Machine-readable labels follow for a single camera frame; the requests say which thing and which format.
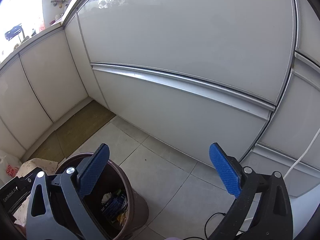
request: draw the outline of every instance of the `metal screw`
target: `metal screw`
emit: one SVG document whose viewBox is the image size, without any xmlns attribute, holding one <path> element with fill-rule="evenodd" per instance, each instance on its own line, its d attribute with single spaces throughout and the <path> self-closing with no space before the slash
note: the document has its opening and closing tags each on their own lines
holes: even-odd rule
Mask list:
<svg viewBox="0 0 320 240">
<path fill-rule="evenodd" d="M 44 176 L 44 171 L 38 172 L 38 174 L 37 174 L 38 178 L 42 178 L 43 176 Z"/>
<path fill-rule="evenodd" d="M 250 174 L 252 172 L 252 169 L 250 167 L 244 167 L 244 172 Z"/>
<path fill-rule="evenodd" d="M 75 168 L 74 167 L 69 167 L 69 168 L 67 168 L 67 173 L 68 174 L 72 174 L 72 173 L 74 173 L 75 172 Z"/>
<path fill-rule="evenodd" d="M 281 173 L 280 173 L 279 171 L 275 171 L 275 176 L 276 176 L 277 178 L 281 178 Z"/>
</svg>

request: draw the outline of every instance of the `white cable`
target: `white cable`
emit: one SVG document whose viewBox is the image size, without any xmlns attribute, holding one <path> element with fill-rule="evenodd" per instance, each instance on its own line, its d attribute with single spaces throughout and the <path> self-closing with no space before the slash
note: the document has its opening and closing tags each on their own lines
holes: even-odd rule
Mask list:
<svg viewBox="0 0 320 240">
<path fill-rule="evenodd" d="M 320 127 L 319 130 L 317 131 L 317 133 L 315 134 L 314 138 L 312 139 L 312 141 L 310 142 L 308 148 L 305 150 L 305 152 L 300 156 L 300 158 L 290 167 L 290 169 L 287 171 L 287 173 L 283 176 L 283 179 L 285 179 L 285 177 L 288 176 L 289 172 L 292 171 L 292 169 L 301 161 L 301 159 L 307 154 L 307 152 L 309 151 L 309 149 L 311 148 L 311 146 L 313 145 L 313 143 L 315 142 L 316 138 L 318 137 L 320 133 Z"/>
</svg>

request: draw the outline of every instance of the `plastic bag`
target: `plastic bag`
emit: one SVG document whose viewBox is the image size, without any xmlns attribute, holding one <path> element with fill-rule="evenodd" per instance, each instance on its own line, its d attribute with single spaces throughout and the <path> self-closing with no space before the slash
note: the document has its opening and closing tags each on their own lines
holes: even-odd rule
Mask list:
<svg viewBox="0 0 320 240">
<path fill-rule="evenodd" d="M 0 150 L 0 187 L 13 179 L 21 167 L 20 160 Z"/>
</svg>

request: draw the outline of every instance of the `blue gripper pad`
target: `blue gripper pad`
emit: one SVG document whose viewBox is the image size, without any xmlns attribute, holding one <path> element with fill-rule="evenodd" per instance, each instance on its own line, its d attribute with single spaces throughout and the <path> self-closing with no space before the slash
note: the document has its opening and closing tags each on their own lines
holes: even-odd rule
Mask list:
<svg viewBox="0 0 320 240">
<path fill-rule="evenodd" d="M 209 157 L 229 194 L 237 198 L 241 192 L 240 178 L 217 143 L 210 145 Z"/>
<path fill-rule="evenodd" d="M 77 184 L 80 198 L 89 195 L 96 185 L 110 157 L 108 145 L 102 143 L 87 163 L 78 170 Z"/>
</svg>

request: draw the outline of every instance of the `glossy cabinet panel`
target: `glossy cabinet panel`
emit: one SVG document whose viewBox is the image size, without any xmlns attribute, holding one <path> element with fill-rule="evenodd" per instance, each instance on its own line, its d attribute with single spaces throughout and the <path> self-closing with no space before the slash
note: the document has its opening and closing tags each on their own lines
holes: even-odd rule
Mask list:
<svg viewBox="0 0 320 240">
<path fill-rule="evenodd" d="M 25 149 L 12 136 L 4 123 L 0 120 L 0 150 L 9 153 L 19 159 L 25 153 Z"/>
<path fill-rule="evenodd" d="M 260 139 L 295 158 L 303 154 L 320 127 L 320 69 L 305 62 L 295 59 L 288 87 Z M 319 149 L 320 137 L 303 160 L 320 168 Z"/>
<path fill-rule="evenodd" d="M 269 110 L 222 88 L 136 70 L 93 69 L 111 111 L 209 165 L 210 144 L 218 142 L 240 159 L 269 118 Z"/>
<path fill-rule="evenodd" d="M 52 124 L 29 85 L 19 58 L 0 75 L 0 116 L 25 149 Z M 13 155 L 21 157 L 21 148 L 15 148 Z"/>
<path fill-rule="evenodd" d="M 65 28 L 65 33 L 71 55 L 76 64 L 76 68 L 81 77 L 83 85 L 88 92 L 88 95 L 103 106 L 107 107 L 90 66 L 76 15 L 68 23 L 67 27 Z"/>
<path fill-rule="evenodd" d="M 36 96 L 54 122 L 88 96 L 64 31 L 49 36 L 20 57 Z"/>
<path fill-rule="evenodd" d="M 271 175 L 274 171 L 279 171 L 284 176 L 294 162 L 292 158 L 256 144 L 241 165 L 249 166 L 257 173 Z M 289 195 L 299 197 L 320 183 L 320 171 L 298 163 L 284 182 Z"/>
<path fill-rule="evenodd" d="M 320 21 L 307 0 L 297 0 L 297 50 L 320 64 Z"/>
<path fill-rule="evenodd" d="M 292 0 L 89 0 L 91 62 L 183 73 L 277 102 L 295 40 Z"/>
</svg>

